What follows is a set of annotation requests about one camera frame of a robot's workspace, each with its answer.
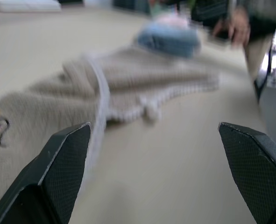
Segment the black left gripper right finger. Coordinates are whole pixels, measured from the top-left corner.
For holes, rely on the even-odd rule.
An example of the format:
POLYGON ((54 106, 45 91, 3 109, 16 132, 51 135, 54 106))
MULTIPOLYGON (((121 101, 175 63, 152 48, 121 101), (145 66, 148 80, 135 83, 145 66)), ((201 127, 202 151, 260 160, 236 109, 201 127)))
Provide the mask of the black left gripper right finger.
POLYGON ((276 224, 276 143, 266 134, 221 122, 218 127, 240 194, 258 224, 276 224))

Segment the person's bare hand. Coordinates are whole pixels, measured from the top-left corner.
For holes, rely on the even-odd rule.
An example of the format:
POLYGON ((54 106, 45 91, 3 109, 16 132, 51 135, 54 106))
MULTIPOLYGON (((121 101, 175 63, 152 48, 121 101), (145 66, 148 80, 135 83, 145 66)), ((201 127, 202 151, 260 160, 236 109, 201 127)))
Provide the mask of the person's bare hand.
POLYGON ((249 17, 244 7, 236 7, 229 19, 220 19, 212 30, 212 35, 217 36, 221 31, 227 31, 232 45, 246 46, 250 36, 249 17))

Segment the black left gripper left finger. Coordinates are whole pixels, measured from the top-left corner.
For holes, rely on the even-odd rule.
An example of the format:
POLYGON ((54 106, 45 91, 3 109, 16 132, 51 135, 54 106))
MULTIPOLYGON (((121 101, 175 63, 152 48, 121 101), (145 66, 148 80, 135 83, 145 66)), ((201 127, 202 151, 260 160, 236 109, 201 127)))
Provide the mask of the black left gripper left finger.
POLYGON ((0 224, 67 224, 82 183, 89 123, 53 134, 0 200, 0 224))

